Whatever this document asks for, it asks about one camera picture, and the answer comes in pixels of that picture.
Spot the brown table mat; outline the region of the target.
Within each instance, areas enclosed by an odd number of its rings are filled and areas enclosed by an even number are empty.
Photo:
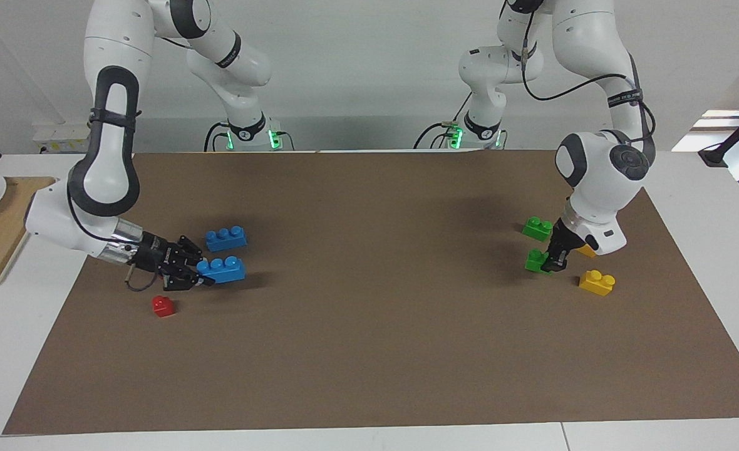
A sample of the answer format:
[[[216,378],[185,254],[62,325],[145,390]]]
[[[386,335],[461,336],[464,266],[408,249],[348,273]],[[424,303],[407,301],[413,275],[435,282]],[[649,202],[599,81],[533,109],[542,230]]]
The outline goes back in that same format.
[[[739,352],[648,196],[628,244],[525,269],[550,152],[135,157],[127,219],[198,244],[239,225],[246,280],[132,293],[87,259],[5,433],[739,417]],[[615,277],[605,296],[585,271]]]

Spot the blue three-stud toy block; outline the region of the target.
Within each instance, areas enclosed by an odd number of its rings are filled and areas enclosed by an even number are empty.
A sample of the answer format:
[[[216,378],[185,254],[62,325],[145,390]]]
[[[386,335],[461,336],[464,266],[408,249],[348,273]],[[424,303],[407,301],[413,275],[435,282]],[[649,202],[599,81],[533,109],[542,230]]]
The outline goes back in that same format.
[[[246,268],[243,261],[235,256],[229,256],[224,260],[208,261],[203,259],[197,263],[197,272],[213,279],[217,284],[241,281],[246,277]]]
[[[235,249],[247,245],[247,237],[243,228],[238,225],[207,231],[205,234],[207,249],[212,253]]]

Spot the white wall power strip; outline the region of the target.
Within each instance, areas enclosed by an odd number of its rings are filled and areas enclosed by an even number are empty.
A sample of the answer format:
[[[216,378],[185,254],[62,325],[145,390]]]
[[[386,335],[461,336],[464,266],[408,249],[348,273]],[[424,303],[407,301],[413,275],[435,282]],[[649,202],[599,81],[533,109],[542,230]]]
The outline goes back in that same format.
[[[90,133],[87,123],[36,125],[32,142],[40,153],[84,154]]]

